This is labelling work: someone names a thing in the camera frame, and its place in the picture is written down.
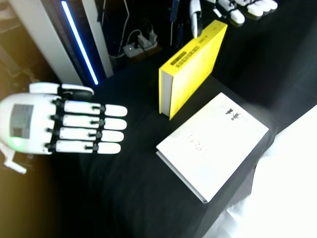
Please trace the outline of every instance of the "white book cover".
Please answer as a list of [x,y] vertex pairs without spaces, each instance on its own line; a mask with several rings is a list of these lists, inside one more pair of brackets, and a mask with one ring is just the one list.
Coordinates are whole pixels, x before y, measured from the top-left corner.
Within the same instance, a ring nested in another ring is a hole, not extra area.
[[157,154],[207,203],[267,131],[265,125],[220,93],[162,141]]

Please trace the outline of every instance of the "table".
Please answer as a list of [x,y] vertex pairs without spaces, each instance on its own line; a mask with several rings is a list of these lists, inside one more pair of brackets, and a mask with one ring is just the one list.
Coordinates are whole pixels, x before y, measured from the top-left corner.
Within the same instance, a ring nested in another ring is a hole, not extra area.
[[[148,60],[133,65],[95,89],[92,101],[128,108],[128,127],[119,154],[66,155],[68,166],[64,167],[69,171],[71,163],[78,173],[72,178],[64,175],[63,182],[72,179],[73,184],[86,191],[90,197],[87,203],[98,204],[95,216],[99,218],[95,220],[103,219],[99,223],[90,221],[96,233],[91,237],[102,234],[114,238],[201,238],[274,140],[276,127],[269,114],[246,103],[212,76],[171,121],[160,115],[158,68],[163,62]],[[269,131],[216,196],[203,204],[155,152],[156,145],[219,92],[251,113]]]

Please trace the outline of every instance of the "book cover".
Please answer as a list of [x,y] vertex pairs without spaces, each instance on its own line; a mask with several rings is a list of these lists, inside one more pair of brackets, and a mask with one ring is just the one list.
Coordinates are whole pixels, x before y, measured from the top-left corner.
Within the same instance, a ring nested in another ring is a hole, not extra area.
[[268,128],[223,93],[158,146],[157,154],[203,202],[209,202]]
[[[225,23],[214,20],[200,37],[192,39],[159,69],[159,113],[162,113],[162,97],[170,96],[169,119],[172,119],[209,76],[226,29]],[[162,89],[166,74],[172,76],[171,92],[167,94]]]

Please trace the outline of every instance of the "robotic hand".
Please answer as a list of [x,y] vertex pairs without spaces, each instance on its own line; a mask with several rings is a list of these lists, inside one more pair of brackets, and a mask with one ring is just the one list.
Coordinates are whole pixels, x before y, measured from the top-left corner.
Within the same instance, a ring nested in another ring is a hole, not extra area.
[[127,126],[127,109],[89,103],[91,88],[55,83],[30,84],[29,93],[13,94],[0,102],[0,150],[4,165],[25,174],[13,161],[16,151],[116,154]]

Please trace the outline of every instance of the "yellow book cover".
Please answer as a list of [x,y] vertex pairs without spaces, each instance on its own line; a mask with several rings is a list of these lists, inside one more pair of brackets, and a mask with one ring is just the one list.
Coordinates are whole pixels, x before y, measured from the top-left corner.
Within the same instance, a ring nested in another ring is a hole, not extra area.
[[211,73],[227,25],[214,20],[161,68],[159,68],[159,113],[172,119]]

